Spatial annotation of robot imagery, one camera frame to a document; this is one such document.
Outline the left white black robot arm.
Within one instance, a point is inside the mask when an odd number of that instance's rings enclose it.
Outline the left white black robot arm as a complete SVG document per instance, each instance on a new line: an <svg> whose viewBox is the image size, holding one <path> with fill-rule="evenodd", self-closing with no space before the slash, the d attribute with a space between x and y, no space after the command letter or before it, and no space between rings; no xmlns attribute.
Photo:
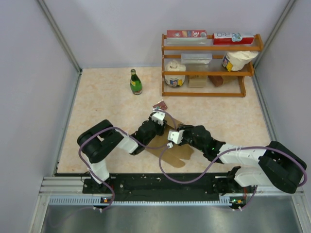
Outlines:
<svg viewBox="0 0 311 233"><path fill-rule="evenodd" d="M166 120L153 120L149 117L133 134L128 134L118 127L114 127L107 119L101 121L77 138L78 153L86 158L80 158L86 164L92 178L93 186L99 192L106 192L110 188L109 172L106 157L119 148L131 155L137 155L145 149L157 149L148 144L158 135L162 136L167 126Z"/></svg>

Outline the brown cardboard box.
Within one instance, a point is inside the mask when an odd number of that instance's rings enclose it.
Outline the brown cardboard box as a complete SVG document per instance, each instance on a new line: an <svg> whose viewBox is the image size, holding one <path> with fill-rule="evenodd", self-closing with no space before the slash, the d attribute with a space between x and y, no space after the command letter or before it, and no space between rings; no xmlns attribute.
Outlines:
<svg viewBox="0 0 311 233"><path fill-rule="evenodd" d="M168 143L167 138L169 130L174 130L173 120L169 116L165 116L165 120L167 121L167 126L165 127L164 134L162 136L156 135L155 138L148 144L148 146L153 149L146 149L158 158ZM167 149L164 152L161 160L172 167L182 168L185 166L184 160L189 160L193 153L194 150L189 145L179 146L174 144L171 149Z"/></svg>

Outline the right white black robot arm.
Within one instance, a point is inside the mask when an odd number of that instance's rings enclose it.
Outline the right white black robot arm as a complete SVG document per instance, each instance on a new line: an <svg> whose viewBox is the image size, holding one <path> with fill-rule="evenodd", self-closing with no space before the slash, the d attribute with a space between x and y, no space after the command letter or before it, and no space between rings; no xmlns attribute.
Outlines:
<svg viewBox="0 0 311 233"><path fill-rule="evenodd" d="M238 192L247 186L274 186L293 194L307 181L306 163L277 141L268 146L235 146L214 139L204 126L180 124L180 144L203 153L210 162L235 164L227 174L227 187Z"/></svg>

